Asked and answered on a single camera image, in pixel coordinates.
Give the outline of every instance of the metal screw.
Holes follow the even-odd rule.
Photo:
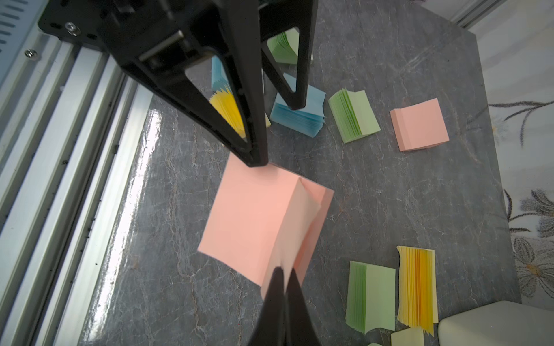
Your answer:
[[[81,29],[79,29],[79,27],[72,22],[67,22],[65,24],[65,29],[73,36],[78,36],[81,34]]]
[[[38,59],[38,53],[34,49],[27,49],[25,51],[25,56],[28,57],[31,60],[37,60]]]

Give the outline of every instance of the yellow sticky note pad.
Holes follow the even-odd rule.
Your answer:
[[[246,137],[239,108],[237,107],[237,103],[235,102],[235,97],[229,90],[216,91],[216,93],[213,94],[212,97],[209,99],[209,102],[241,137]],[[270,125],[271,122],[269,122],[268,116],[266,114],[265,127],[269,127]]]
[[[397,246],[397,249],[400,254],[398,320],[434,335],[434,323],[439,322],[435,251],[409,246]]]
[[[408,328],[391,334],[392,346],[424,346],[423,329]]]

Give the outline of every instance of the blue sticky note pad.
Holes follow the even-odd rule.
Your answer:
[[[296,78],[286,73],[284,76],[290,88],[293,91],[296,90]],[[286,105],[281,95],[277,94],[270,119],[307,136],[315,137],[325,122],[325,115],[323,114],[324,101],[325,93],[309,85],[306,106],[293,111]]]
[[[212,57],[212,91],[227,90],[229,87],[229,80],[225,74],[225,69],[221,60],[217,56]]]

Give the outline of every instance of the black bracket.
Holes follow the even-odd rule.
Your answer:
[[[268,163],[262,67],[292,109],[305,106],[317,0],[50,0],[39,27],[63,40],[107,50],[132,78],[206,128],[248,166]],[[78,30],[69,32],[67,23]],[[267,39],[300,31],[292,92]],[[217,55],[242,116],[242,139],[186,77]]]
[[[248,346],[320,346],[293,269],[286,292],[283,269],[273,271],[256,329]]]

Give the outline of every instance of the light yellow sticky note pad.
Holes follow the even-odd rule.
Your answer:
[[[421,327],[408,328],[391,334],[392,346],[425,346],[423,329]]]

